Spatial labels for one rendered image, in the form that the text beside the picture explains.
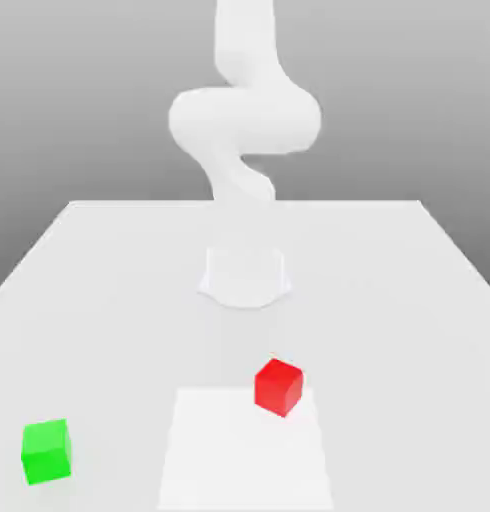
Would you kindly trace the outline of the small red cube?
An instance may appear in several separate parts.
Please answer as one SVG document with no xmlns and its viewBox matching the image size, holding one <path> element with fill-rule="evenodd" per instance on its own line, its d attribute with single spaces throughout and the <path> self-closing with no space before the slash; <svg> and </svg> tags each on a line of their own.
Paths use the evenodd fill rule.
<svg viewBox="0 0 490 512">
<path fill-rule="evenodd" d="M 254 403 L 285 418 L 300 401 L 303 385 L 300 368 L 271 358 L 255 375 Z"/>
</svg>

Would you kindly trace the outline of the small green cube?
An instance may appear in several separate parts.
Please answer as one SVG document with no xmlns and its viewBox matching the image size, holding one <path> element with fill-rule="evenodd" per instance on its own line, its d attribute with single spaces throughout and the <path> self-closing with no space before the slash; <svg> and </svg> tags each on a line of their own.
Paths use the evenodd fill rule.
<svg viewBox="0 0 490 512">
<path fill-rule="evenodd" d="M 22 434 L 21 462 L 29 485 L 69 477 L 72 443 L 67 420 L 27 424 Z"/>
</svg>

